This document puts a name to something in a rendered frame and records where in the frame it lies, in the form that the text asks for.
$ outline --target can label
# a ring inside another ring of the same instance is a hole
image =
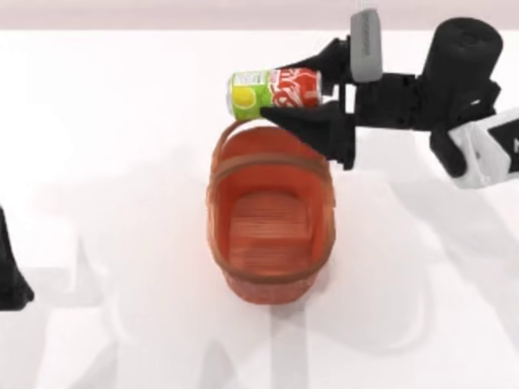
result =
[[[262,107],[315,107],[321,102],[320,73],[303,68],[235,73],[228,94],[238,120],[259,118]]]

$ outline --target lime graphic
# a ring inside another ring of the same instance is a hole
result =
[[[240,109],[249,109],[256,104],[256,94],[254,89],[249,87],[233,88],[233,104]]]

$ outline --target coca-cola logo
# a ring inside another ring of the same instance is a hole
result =
[[[272,104],[277,107],[302,107],[302,85],[315,82],[315,72],[308,69],[282,69],[277,82],[270,83]]]

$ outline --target white table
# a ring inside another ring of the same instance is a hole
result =
[[[0,315],[2,389],[519,387],[519,182],[457,190],[425,135],[359,130],[300,302],[240,301],[212,261],[225,81],[343,35],[0,34],[0,203],[37,295]],[[499,110],[519,91],[503,35]],[[430,39],[386,33],[385,70],[419,73]]]

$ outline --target brown bucket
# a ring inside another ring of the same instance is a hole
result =
[[[208,185],[208,240],[229,286],[256,304],[300,298],[335,242],[328,162],[288,131],[221,135]]]

